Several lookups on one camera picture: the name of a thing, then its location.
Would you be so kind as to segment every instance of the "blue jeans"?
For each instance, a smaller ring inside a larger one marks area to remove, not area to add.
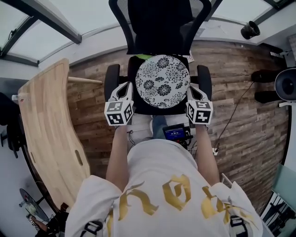
[[[163,127],[167,127],[165,116],[156,115],[152,121],[153,139],[166,139],[162,130]]]

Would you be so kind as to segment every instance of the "handle hole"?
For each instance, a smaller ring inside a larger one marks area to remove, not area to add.
[[[76,154],[79,165],[83,166],[82,159],[80,157],[78,150],[75,150],[75,154]]]
[[[34,159],[34,156],[33,156],[32,152],[31,152],[31,158],[32,158],[33,162],[36,164],[36,161]]]

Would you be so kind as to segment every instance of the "black boot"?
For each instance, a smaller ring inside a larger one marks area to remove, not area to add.
[[[281,69],[281,70],[259,70],[259,71],[252,73],[251,79],[254,82],[261,82],[261,83],[273,82],[276,80],[277,75],[281,71],[283,71],[283,69]]]
[[[278,96],[278,94],[275,91],[261,91],[261,92],[255,92],[255,100],[257,100],[262,104],[265,104],[268,102],[281,100],[281,98]]]

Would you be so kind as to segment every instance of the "white t-shirt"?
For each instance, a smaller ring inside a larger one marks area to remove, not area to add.
[[[139,143],[128,154],[128,167],[123,193],[93,175],[83,181],[66,237],[80,237],[95,220],[104,223],[106,237],[229,237],[231,215],[250,224],[249,236],[262,236],[261,219],[237,183],[211,187],[181,145],[161,139]]]

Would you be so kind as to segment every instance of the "curved wooden board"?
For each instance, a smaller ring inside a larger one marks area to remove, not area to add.
[[[31,160],[55,205],[72,206],[90,167],[69,115],[68,59],[62,59],[18,91]]]

